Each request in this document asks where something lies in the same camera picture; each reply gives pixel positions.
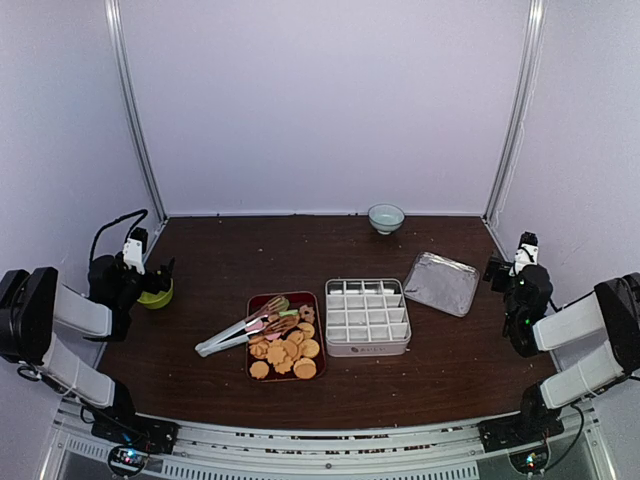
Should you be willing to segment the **white handled metal tongs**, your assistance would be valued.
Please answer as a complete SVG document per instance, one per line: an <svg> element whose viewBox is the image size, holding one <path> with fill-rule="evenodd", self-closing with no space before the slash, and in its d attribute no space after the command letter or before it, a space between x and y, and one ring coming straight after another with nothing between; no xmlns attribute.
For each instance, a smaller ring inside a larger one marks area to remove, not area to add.
<svg viewBox="0 0 640 480"><path fill-rule="evenodd" d="M272 333L286 332L292 327L294 317L280 318L279 312L286 311L289 307L290 301L283 295L273 297L245 319L198 343L194 350L200 357L207 357L237 345L248 343L260 335L266 336ZM247 325L256 319L263 321L263 328L260 331L247 332L245 330Z"/></svg>

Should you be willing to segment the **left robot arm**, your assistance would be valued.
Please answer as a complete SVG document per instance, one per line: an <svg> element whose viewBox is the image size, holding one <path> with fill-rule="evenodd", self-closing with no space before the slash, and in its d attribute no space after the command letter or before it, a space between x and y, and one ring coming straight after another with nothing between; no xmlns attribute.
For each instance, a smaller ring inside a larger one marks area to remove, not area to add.
<svg viewBox="0 0 640 480"><path fill-rule="evenodd" d="M132 323L130 311L145 294L170 293L174 265L156 270L129 266L123 254L89 263L89 293L59 279L53 267L9 270L1 280L1 356L32 382L42 381L72 397L93 417L93 436L149 454L170 454L178 426L139 414L128 387L88 365L60 338L60 328L91 342L120 342Z"/></svg>

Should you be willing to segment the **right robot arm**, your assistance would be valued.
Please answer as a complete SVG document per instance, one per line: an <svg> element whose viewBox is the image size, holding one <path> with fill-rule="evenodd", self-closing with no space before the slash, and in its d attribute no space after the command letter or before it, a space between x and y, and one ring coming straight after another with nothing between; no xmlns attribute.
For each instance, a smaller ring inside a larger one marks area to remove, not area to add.
<svg viewBox="0 0 640 480"><path fill-rule="evenodd" d="M502 294L502 334L524 358L582 347L580 356L522 394L517 413L485 420L478 431L485 452L542 442L564 430L564 408L631 379L639 369L639 275L596 284L557 307L537 249L524 244L513 261L489 259L484 280Z"/></svg>

